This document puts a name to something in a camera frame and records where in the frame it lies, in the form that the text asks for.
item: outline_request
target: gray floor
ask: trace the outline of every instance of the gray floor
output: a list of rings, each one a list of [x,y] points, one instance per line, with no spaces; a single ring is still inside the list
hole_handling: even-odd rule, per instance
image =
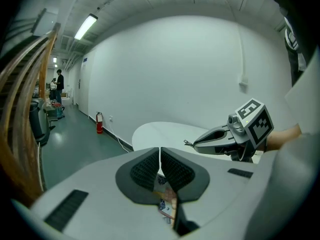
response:
[[[52,123],[48,143],[42,147],[42,170],[47,189],[79,169],[99,160],[125,154],[120,144],[96,125],[77,106],[64,110],[65,118]]]

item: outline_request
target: electrical cable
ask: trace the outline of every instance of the electrical cable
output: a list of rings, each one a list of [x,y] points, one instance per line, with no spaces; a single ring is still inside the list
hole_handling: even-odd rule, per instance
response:
[[[268,138],[266,138],[265,141],[264,141],[263,153],[266,153],[266,152],[267,152],[267,148],[268,148],[268,143],[267,143],[267,141],[268,141]]]
[[[237,26],[237,29],[238,29],[238,36],[239,36],[239,44],[240,44],[240,52],[241,52],[241,66],[242,66],[242,69],[241,69],[241,79],[244,79],[246,77],[246,66],[245,66],[245,56],[244,56],[244,44],[243,44],[243,41],[242,41],[242,38],[241,38],[241,32],[240,32],[240,24],[239,22],[237,21],[237,18],[236,18],[236,15],[234,13],[234,11],[232,10],[228,0],[225,0],[225,3],[227,4],[227,6],[229,7],[231,13],[232,13],[232,16],[236,22],[236,26]]]
[[[125,147],[121,144],[119,138],[115,135],[115,132],[114,132],[114,130],[113,130],[112,127],[111,127],[111,123],[109,123],[109,127],[110,127],[110,129],[111,129],[111,133],[116,137],[116,139],[118,140],[118,142],[119,142],[119,144],[121,145],[122,149],[125,150],[127,153],[129,153],[129,151],[126,150]]]

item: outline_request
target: ceiling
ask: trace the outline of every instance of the ceiling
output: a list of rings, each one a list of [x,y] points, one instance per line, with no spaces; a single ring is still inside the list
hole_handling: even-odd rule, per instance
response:
[[[227,0],[227,2],[228,4],[226,0],[74,0],[65,25],[60,30],[59,47],[60,50],[67,51],[69,57],[74,56],[74,52],[79,56],[83,55],[97,37],[113,25],[130,16],[163,5],[211,4],[231,6],[233,10],[260,19],[276,31],[280,31],[284,27],[284,17],[279,11],[278,4],[273,0]],[[73,37],[90,13],[98,16],[98,21],[89,29],[81,41],[75,40]]]

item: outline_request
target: fluorescent light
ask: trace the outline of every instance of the fluorescent light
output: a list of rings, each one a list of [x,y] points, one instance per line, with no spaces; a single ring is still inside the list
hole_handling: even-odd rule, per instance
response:
[[[78,32],[75,34],[75,39],[80,40],[84,34],[90,29],[90,27],[97,21],[98,17],[89,14],[89,16],[85,19],[85,21],[82,23],[81,27],[79,28]]]

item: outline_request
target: red fire extinguisher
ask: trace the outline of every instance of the red fire extinguisher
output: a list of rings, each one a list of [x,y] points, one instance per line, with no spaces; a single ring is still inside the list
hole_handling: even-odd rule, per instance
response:
[[[96,123],[96,133],[97,134],[102,134],[104,132],[102,126],[102,113],[101,112],[97,112],[96,116],[95,116],[95,123]]]

